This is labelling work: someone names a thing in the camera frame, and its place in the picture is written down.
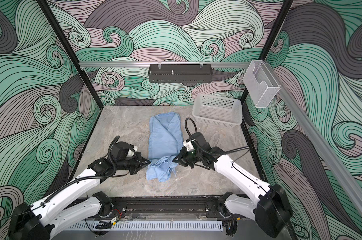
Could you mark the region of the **light blue long sleeve shirt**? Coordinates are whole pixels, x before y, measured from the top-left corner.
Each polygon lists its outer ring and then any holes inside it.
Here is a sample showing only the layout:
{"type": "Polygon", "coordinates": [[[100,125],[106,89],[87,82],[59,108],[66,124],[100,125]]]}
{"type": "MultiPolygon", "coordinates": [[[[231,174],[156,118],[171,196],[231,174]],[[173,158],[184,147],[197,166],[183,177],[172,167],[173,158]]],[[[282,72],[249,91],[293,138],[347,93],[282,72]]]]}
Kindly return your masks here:
{"type": "Polygon", "coordinates": [[[183,147],[181,119],[175,112],[162,113],[150,118],[148,141],[147,180],[168,181],[176,173],[177,163],[173,159],[183,147]]]}

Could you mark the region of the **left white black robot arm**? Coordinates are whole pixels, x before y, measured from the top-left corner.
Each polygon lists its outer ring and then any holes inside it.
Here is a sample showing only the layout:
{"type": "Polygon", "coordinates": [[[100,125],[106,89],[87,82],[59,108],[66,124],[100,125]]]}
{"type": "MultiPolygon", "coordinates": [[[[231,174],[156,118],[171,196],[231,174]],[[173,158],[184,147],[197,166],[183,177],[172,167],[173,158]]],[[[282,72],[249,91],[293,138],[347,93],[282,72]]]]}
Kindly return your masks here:
{"type": "Polygon", "coordinates": [[[136,146],[114,139],[107,155],[89,164],[72,181],[31,205],[17,206],[10,218],[8,237],[11,240],[50,240],[81,220],[93,216],[108,218],[114,205],[103,192],[95,193],[77,205],[72,203],[106,179],[118,177],[117,171],[135,175],[149,164],[136,146]]]}

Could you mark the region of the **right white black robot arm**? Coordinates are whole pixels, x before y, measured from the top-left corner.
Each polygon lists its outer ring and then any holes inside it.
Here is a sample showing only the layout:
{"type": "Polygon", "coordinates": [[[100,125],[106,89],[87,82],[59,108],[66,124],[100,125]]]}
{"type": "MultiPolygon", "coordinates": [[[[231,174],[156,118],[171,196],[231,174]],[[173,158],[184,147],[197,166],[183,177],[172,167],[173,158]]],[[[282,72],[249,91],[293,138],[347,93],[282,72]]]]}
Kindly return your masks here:
{"type": "Polygon", "coordinates": [[[276,238],[293,216],[287,193],[280,185],[271,185],[255,177],[229,155],[242,150],[244,148],[223,151],[211,147],[203,134],[197,132],[184,141],[173,161],[183,167],[213,170],[229,179],[245,193],[245,197],[225,193],[218,205],[221,215],[239,215],[253,220],[265,234],[276,238]]]}

